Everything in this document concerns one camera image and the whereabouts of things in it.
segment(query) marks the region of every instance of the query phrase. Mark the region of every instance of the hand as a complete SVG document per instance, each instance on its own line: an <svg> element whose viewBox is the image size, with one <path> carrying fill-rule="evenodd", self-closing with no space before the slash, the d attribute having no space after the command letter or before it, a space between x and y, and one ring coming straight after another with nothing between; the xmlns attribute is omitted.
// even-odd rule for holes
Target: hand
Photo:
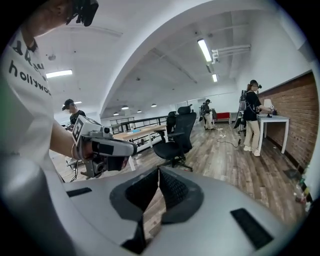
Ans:
<svg viewBox="0 0 320 256"><path fill-rule="evenodd" d="M92 141L88 141L83 146L83 157L85 159L89 159L92 157L93 154L94 152L92 150Z"/></svg>

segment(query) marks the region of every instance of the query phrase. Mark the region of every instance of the metal railing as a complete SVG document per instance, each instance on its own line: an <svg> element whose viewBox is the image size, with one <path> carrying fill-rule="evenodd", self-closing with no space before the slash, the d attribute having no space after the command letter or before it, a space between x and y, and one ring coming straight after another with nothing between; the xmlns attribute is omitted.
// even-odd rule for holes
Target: metal railing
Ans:
<svg viewBox="0 0 320 256"><path fill-rule="evenodd" d="M152 118L145 118L145 119L133 120L133 121L128 121L128 122L122 122L119 124L121 126L120 133L131 131L130 124L143 123L142 126L138 126L138 127L136 127L136 125L134 125L135 129L146 127L146 126L152 126L152 125L166 124L167 117L168 117L167 115L164 115L164 116L157 116L157 117L152 117Z"/></svg>
<svg viewBox="0 0 320 256"><path fill-rule="evenodd" d="M167 115L164 116L157 116L157 117L152 117L152 118L145 118L145 119L140 119L140 120L132 120L132 121L127 121L127 122L122 122L119 123L121 129L120 132L118 133L123 133L123 132L130 132L131 131L131 124L134 124L134 129L139 129L142 127L147 127L147 126L152 126L152 125L166 125L167 124ZM151 136L151 141L154 141L156 138L160 137L160 134L157 132L153 132L150 134ZM149 143L149 135L143 135L141 137L135 138L135 139L130 139L129 140L132 143L135 143L138 147L148 144Z"/></svg>

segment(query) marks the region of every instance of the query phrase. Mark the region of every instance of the recessed light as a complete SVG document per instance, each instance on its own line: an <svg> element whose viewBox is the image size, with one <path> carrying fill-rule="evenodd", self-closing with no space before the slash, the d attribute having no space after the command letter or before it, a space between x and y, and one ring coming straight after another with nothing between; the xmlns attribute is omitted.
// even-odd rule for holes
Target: recessed light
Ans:
<svg viewBox="0 0 320 256"><path fill-rule="evenodd" d="M211 55L210 55L210 52L208 50L206 41L204 39L200 39L200 40L198 40L198 44L199 44L199 46L200 46L200 48L202 50L202 53L203 53L203 55L205 57L205 60L207 62L211 62L212 61L211 60Z"/></svg>
<svg viewBox="0 0 320 256"><path fill-rule="evenodd" d="M214 81L214 82L218 82L217 74L213 74L213 75L212 75L212 78L213 78L213 81Z"/></svg>
<svg viewBox="0 0 320 256"><path fill-rule="evenodd" d="M46 78L55 78L60 76L72 75L72 70L64 70L46 74Z"/></svg>

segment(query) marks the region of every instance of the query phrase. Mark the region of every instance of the wooden table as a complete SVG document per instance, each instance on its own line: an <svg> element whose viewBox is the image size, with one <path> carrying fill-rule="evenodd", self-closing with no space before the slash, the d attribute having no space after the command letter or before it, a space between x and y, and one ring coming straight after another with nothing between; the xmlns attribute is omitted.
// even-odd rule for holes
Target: wooden table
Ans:
<svg viewBox="0 0 320 256"><path fill-rule="evenodd" d="M284 139L283 139L282 150L281 150L281 153L284 154L286 150L288 133L289 133L289 118L285 116L280 116L280 115L273 115L270 118L270 117L267 117L266 114L264 114L264 115L258 115L257 119L260 122L260 139L259 139L259 147L258 147L259 153L262 147L263 134L265 138L267 137L267 123L285 123Z"/></svg>
<svg viewBox="0 0 320 256"><path fill-rule="evenodd" d="M155 130L164 130L164 138L165 138L165 142L168 142L168 133L167 133L167 125L166 124L161 124L161 125L150 125L150 126L146 126L146 127L141 127L139 128L140 131L137 132L122 132L122 133L118 133L118 134L114 134L113 138L118 139L118 140L123 140L123 141L129 141L131 139L137 138L137 137L143 137L148 135L148 139L149 139L149 146L150 148L153 147L152 145L152 140L151 140L151 133L154 133ZM129 164L131 167L132 171L136 170L134 161L132 159L132 157L129 157Z"/></svg>

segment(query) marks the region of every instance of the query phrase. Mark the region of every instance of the woman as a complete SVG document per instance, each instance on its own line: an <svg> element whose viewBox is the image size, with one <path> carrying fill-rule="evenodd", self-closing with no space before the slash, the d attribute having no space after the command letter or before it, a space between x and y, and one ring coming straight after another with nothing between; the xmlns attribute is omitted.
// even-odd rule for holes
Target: woman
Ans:
<svg viewBox="0 0 320 256"><path fill-rule="evenodd" d="M258 110L271 112L272 109L261 105L256 94L259 85L256 80L251 80L246 88L246 110L243 119L246 120L246 136L244 140L244 151L252 151L255 157L259 157L258 143L260 137L259 124L257 121Z"/></svg>

